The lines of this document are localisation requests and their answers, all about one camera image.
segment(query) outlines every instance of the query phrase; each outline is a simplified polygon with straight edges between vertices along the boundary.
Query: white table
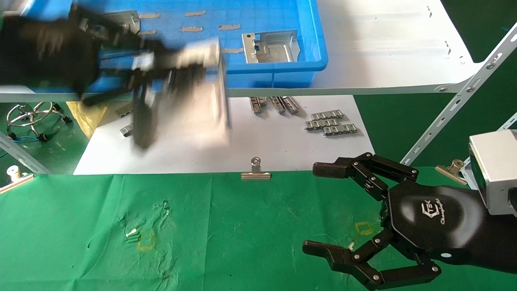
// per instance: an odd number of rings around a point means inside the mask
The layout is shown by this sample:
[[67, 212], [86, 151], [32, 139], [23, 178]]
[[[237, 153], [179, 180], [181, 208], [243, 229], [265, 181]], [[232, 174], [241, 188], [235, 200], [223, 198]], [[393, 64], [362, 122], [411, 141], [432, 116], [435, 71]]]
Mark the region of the white table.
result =
[[[261, 115], [253, 114], [249, 98], [230, 98], [231, 143], [228, 147], [197, 149], [175, 140], [160, 139], [145, 155], [133, 150], [131, 138], [120, 129], [131, 116], [120, 119], [113, 103], [95, 130], [74, 174], [245, 172], [254, 156], [263, 171], [311, 170], [314, 162], [334, 162], [337, 157], [373, 152], [373, 147], [353, 96], [294, 97], [298, 115], [280, 115], [271, 103]], [[341, 109], [342, 124], [354, 123], [355, 135], [324, 137], [321, 130], [307, 132], [310, 114]]]

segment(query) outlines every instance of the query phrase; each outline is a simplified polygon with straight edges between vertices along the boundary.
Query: white shelf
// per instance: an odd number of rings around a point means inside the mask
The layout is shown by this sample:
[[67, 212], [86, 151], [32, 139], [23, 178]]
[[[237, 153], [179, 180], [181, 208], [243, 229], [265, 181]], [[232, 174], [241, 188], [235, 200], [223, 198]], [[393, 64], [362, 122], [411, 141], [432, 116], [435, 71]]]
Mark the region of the white shelf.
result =
[[[145, 155], [135, 152], [132, 139], [120, 133], [131, 123], [131, 116], [119, 119], [114, 113], [124, 103], [112, 103], [74, 174], [245, 172], [251, 170], [250, 160], [254, 156], [262, 159], [263, 171], [312, 170], [314, 162], [332, 163], [339, 156], [373, 152], [353, 96], [294, 99], [301, 108], [298, 115], [280, 115], [268, 101], [267, 111], [257, 116], [251, 110], [249, 98], [232, 98], [230, 145], [196, 148], [177, 138], [160, 136]], [[321, 130], [303, 129], [311, 113], [334, 109], [345, 114], [342, 124], [354, 123], [359, 132], [325, 137]]]
[[[482, 65], [472, 62], [440, 0], [318, 0], [318, 9], [329, 64], [312, 88], [229, 89], [229, 96], [430, 93], [467, 80]], [[76, 100], [12, 87], [0, 88], [0, 98]]]

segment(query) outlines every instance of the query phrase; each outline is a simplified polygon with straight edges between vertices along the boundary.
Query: metal support bar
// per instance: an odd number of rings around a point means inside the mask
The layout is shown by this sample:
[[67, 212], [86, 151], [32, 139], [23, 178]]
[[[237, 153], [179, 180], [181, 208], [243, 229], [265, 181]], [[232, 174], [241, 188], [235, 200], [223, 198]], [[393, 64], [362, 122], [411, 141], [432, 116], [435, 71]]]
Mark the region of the metal support bar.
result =
[[418, 139], [416, 144], [402, 158], [401, 164], [411, 165], [418, 155], [431, 143], [434, 137], [444, 128], [456, 113], [486, 82], [502, 62], [517, 47], [517, 23], [508, 31], [506, 36], [495, 47], [484, 61], [480, 70], [466, 83], [466, 85], [452, 98], [443, 111], [433, 121], [429, 128]]
[[23, 148], [13, 142], [5, 134], [0, 133], [0, 148], [4, 149], [8, 154], [17, 159], [22, 165], [29, 168], [34, 174], [51, 174], [40, 162], [33, 158]]

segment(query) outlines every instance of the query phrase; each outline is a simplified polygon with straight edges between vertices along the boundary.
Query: metal clip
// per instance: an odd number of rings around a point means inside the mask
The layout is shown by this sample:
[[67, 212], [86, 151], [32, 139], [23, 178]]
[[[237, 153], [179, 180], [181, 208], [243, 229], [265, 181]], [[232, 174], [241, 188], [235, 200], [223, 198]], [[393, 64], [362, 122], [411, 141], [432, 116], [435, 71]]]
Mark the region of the metal clip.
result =
[[450, 179], [453, 179], [456, 183], [460, 183], [462, 185], [466, 185], [467, 181], [459, 176], [460, 170], [465, 166], [462, 160], [455, 159], [452, 161], [452, 164], [448, 167], [436, 166], [436, 170], [447, 176]]
[[322, 120], [322, 119], [331, 119], [331, 118], [343, 118], [345, 116], [341, 110], [332, 110], [332, 111], [325, 111], [325, 112], [319, 112], [311, 114], [312, 120]]
[[326, 120], [313, 120], [313, 121], [305, 121], [305, 130], [316, 130], [322, 129], [327, 126], [338, 126], [339, 123], [335, 119], [326, 119]]
[[259, 114], [260, 112], [262, 112], [262, 108], [257, 97], [250, 97], [250, 104], [251, 109], [253, 109], [253, 113]]
[[128, 126], [125, 126], [124, 128], [122, 128], [120, 130], [120, 132], [122, 133], [122, 135], [124, 137], [129, 137], [133, 134], [133, 124], [131, 123], [130, 125]]
[[254, 157], [251, 159], [251, 173], [241, 173], [241, 180], [270, 180], [271, 173], [260, 172], [260, 158]]
[[289, 111], [290, 114], [297, 114], [300, 107], [290, 96], [282, 97], [282, 101], [284, 101], [285, 108]]
[[282, 98], [273, 96], [271, 97], [271, 101], [273, 102], [273, 106], [278, 110], [278, 113], [285, 113], [285, 105], [284, 102], [282, 102]]
[[357, 127], [354, 124], [323, 127], [323, 135], [325, 136], [354, 134], [356, 132]]

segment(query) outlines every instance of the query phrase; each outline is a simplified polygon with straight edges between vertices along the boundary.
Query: metal bracket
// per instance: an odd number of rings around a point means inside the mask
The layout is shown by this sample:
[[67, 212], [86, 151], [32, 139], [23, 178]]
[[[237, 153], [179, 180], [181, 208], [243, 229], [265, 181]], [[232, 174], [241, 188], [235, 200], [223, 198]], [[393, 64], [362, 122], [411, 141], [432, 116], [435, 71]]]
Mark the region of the metal bracket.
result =
[[260, 171], [260, 158], [254, 157], [251, 159], [251, 173], [241, 173], [241, 180], [270, 180], [271, 173], [262, 173]]
[[477, 92], [486, 80], [496, 71], [502, 62], [517, 47], [517, 23], [508, 31], [492, 53], [484, 61], [484, 65], [470, 78], [463, 88], [452, 98], [443, 111], [423, 133], [409, 152], [402, 158], [401, 163], [411, 165], [420, 153], [431, 143], [434, 137], [444, 128], [456, 113]]

